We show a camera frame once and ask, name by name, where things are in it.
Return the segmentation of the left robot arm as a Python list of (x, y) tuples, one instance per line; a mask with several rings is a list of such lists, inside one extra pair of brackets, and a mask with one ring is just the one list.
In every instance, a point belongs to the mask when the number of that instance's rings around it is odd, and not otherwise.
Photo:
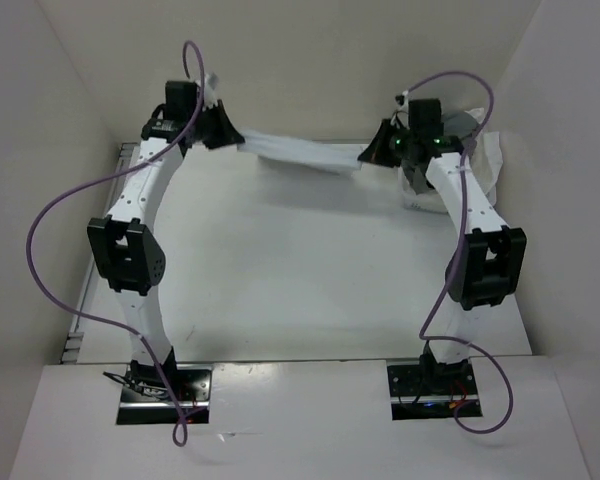
[(180, 377), (159, 305), (166, 255), (153, 233), (158, 209), (193, 145), (214, 150), (244, 141), (216, 96), (216, 84), (213, 76), (166, 83), (164, 103), (142, 128), (133, 173), (107, 214), (87, 226), (98, 273), (114, 291), (132, 330), (131, 362), (123, 380), (160, 400), (177, 392)]

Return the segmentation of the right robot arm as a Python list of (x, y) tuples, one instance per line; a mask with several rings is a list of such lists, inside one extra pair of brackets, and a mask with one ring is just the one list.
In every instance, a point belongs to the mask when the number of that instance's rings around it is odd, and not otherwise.
[(407, 196), (418, 205), (436, 203), (456, 229), (442, 293), (420, 331), (420, 387), (442, 393), (467, 373), (488, 309), (516, 291), (527, 237), (494, 210), (473, 173), (476, 134), (462, 138), (448, 129), (437, 99), (403, 99), (402, 105), (406, 120), (383, 120), (359, 159), (398, 169)]

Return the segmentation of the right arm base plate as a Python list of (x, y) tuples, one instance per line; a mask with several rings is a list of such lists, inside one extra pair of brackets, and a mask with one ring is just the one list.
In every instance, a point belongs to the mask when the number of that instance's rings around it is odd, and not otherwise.
[(474, 371), (465, 360), (434, 376), (425, 361), (391, 361), (386, 366), (393, 421), (482, 417)]

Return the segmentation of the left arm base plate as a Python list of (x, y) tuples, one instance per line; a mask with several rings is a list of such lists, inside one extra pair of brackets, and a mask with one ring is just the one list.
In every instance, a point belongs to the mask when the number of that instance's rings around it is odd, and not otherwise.
[[(131, 379), (125, 375), (105, 375), (122, 385), (117, 425), (167, 425), (178, 420), (174, 403), (160, 381)], [(213, 367), (210, 364), (179, 364), (172, 388), (188, 424), (208, 424)]]

